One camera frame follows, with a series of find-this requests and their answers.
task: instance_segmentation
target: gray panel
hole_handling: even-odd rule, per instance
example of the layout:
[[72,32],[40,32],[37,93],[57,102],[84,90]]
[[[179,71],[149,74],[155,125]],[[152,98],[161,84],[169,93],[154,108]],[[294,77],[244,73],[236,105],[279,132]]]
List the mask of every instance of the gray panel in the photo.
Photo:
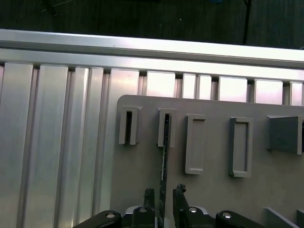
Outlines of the gray panel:
[[266,226],[268,228],[299,228],[297,225],[280,215],[271,208],[265,208]]
[[58,227],[78,224],[78,195],[83,151],[89,69],[76,68],[70,79]]
[[303,120],[302,116],[270,116],[269,149],[301,155]]
[[247,79],[219,77],[218,98],[220,101],[247,101]]
[[296,224],[299,228],[304,228],[304,210],[296,210]]
[[104,137],[105,144],[103,151],[103,170],[99,211],[110,208],[117,101],[125,94],[136,95],[138,92],[138,80],[139,71],[116,69],[111,71],[106,114],[107,124],[105,127]]
[[175,74],[147,72],[147,96],[174,97]]
[[201,174],[203,172],[203,153],[205,144],[204,115],[188,115],[186,174]]
[[89,90],[85,115],[85,135],[81,160],[78,222],[82,222],[93,214],[93,190],[95,180],[95,163],[97,136],[100,116],[100,103],[104,70],[93,68],[89,76]]
[[0,221],[2,227],[16,227],[21,172],[26,150],[32,65],[6,63],[0,103]]
[[67,67],[41,66],[31,138],[25,228],[52,227],[67,86]]
[[250,177],[252,166],[253,119],[232,117],[230,120],[229,175]]
[[260,104],[281,105],[283,102],[283,82],[256,80],[254,102]]
[[182,98],[194,99],[196,93],[196,76],[184,74],[182,77]]
[[[142,107],[138,129],[140,143],[126,148],[118,144],[116,135],[112,188],[116,197],[111,200],[113,209],[124,211],[132,204],[140,204],[142,195],[139,192],[148,187],[158,189],[162,165],[161,151],[155,139],[159,132],[160,108],[177,109],[175,146],[168,153],[166,217],[171,222],[171,190],[179,183],[186,184],[185,195],[189,204],[202,206],[212,216],[222,210],[232,210],[263,223],[265,206],[280,211],[287,219],[293,219],[295,210],[304,204],[304,184],[297,181],[304,172],[303,159],[267,150],[267,116],[298,116],[304,112],[304,107],[146,96],[123,96],[117,108],[122,106]],[[208,132],[204,134],[203,175],[195,177],[184,173],[189,114],[204,115],[204,128]],[[231,178],[227,172],[230,119],[233,116],[253,120],[250,178]]]

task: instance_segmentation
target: dark background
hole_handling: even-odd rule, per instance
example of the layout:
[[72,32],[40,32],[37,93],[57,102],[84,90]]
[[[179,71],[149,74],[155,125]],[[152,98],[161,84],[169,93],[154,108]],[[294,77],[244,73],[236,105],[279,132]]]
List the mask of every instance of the dark background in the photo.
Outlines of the dark background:
[[[52,5],[65,0],[49,0]],[[252,0],[247,45],[304,46],[304,0]],[[0,0],[0,28],[242,44],[243,0]]]

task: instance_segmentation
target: gray rectangular holder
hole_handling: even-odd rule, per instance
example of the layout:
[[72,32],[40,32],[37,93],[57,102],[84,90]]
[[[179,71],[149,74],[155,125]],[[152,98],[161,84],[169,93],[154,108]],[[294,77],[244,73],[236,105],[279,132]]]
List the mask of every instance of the gray rectangular holder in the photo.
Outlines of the gray rectangular holder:
[[269,116],[269,149],[301,155],[303,116]]
[[[304,159],[294,156],[294,142],[297,149],[301,144],[304,107],[125,95],[117,104],[117,123],[125,107],[141,107],[139,143],[119,144],[120,125],[116,125],[111,209],[124,212],[140,205],[146,188],[156,190],[157,202],[162,171],[159,146],[164,116],[170,114],[173,124],[166,196],[170,221],[172,189],[183,183],[189,204],[205,208],[212,216],[232,210],[264,224],[263,208],[270,207],[295,222],[296,210],[304,205],[304,182],[300,181]],[[269,117],[288,117],[289,124]],[[295,137],[290,129],[298,130]],[[293,142],[290,151],[269,151],[269,142],[274,149],[273,137],[280,134],[290,138],[285,142]]]
[[186,174],[203,173],[203,148],[205,142],[204,115],[188,115],[187,147],[186,147]]
[[130,137],[130,145],[136,145],[140,107],[124,106],[120,111],[119,144],[125,144]]
[[229,175],[250,177],[252,166],[253,119],[231,117]]

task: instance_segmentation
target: silver aluminum frame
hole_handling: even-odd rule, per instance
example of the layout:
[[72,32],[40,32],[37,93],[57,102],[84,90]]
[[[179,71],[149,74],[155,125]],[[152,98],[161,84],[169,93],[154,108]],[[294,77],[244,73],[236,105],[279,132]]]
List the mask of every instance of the silver aluminum frame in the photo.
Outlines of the silver aluminum frame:
[[0,47],[304,68],[300,50],[145,38],[0,29]]

